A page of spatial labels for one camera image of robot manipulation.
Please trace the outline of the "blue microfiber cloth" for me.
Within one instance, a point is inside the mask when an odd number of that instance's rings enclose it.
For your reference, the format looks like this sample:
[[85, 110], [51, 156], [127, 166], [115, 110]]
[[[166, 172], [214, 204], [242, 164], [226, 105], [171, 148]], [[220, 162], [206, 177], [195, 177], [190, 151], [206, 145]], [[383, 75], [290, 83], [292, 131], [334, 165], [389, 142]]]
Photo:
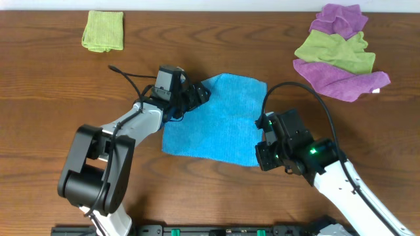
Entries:
[[255, 126], [268, 85], [254, 78], [222, 73], [203, 81], [208, 102], [167, 123], [162, 151], [256, 167], [255, 145], [263, 132]]

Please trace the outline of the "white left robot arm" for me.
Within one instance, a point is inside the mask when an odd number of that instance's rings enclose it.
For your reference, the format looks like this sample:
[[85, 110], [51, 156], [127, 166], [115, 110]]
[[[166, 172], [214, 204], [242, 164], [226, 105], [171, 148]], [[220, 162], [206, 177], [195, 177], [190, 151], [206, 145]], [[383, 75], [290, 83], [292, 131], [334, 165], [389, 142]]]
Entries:
[[126, 114], [100, 127], [82, 125], [75, 133], [57, 192], [90, 219], [95, 235], [136, 235], [122, 203], [135, 148], [211, 96], [180, 67], [160, 66], [154, 80], [143, 90], [135, 89], [137, 99]]

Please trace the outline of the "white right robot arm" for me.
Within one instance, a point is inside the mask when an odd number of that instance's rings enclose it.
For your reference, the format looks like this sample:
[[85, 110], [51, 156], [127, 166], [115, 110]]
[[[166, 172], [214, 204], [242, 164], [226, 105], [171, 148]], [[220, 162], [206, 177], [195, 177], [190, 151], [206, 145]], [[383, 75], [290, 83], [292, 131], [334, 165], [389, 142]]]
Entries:
[[352, 229], [328, 223], [313, 230], [315, 235], [411, 235], [393, 213], [375, 196], [329, 138], [313, 139], [296, 110], [265, 113], [255, 122], [264, 141], [256, 146], [261, 170], [284, 167], [288, 174], [302, 176], [329, 199]]

